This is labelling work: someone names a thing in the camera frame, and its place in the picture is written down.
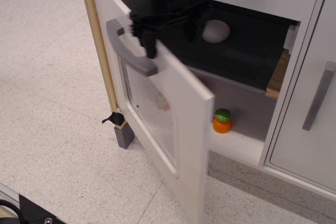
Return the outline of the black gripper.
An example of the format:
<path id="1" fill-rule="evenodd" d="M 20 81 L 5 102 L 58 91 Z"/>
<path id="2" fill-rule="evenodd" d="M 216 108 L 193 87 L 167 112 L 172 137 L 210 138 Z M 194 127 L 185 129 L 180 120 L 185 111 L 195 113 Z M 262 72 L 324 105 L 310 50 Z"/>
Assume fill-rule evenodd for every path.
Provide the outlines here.
<path id="1" fill-rule="evenodd" d="M 144 0 L 130 14 L 132 33 L 150 59 L 156 57 L 155 32 L 183 24 L 185 39 L 195 44 L 204 30 L 210 0 Z"/>

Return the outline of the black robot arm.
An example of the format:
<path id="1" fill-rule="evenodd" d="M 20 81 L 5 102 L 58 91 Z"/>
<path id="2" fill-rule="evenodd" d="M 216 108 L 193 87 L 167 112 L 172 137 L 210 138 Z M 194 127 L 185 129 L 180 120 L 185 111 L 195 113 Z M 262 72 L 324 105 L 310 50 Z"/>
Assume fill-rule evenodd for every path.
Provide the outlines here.
<path id="1" fill-rule="evenodd" d="M 209 16 L 211 0 L 143 0 L 129 17 L 132 34 L 144 47 L 150 59 L 156 56 L 157 33 L 170 27 L 183 27 L 190 43 L 201 37 Z"/>

